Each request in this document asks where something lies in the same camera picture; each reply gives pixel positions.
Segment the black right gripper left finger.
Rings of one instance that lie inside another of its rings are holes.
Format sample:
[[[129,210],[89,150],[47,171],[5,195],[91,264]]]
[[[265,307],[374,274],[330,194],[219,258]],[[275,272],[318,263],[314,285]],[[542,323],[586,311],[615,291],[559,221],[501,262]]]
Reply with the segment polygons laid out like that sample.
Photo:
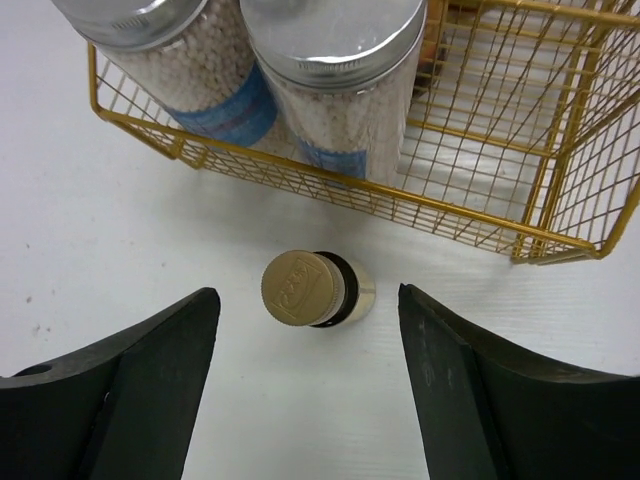
[[[179,479],[209,373],[220,298],[152,317],[1,380],[4,479]]]

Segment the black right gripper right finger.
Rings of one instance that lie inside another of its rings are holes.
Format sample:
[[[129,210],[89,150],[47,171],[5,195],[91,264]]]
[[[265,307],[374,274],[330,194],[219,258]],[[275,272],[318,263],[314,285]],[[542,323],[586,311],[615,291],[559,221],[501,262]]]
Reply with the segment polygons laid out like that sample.
[[[639,380],[555,360],[414,285],[399,327],[433,479],[635,479]]]

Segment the spice jar silver lid blue label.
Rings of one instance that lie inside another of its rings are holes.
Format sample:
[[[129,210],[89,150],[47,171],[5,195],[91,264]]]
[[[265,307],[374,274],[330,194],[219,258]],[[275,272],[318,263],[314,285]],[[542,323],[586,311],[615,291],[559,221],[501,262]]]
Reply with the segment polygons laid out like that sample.
[[[423,1],[243,1],[251,46],[299,155],[390,186],[426,23]]]

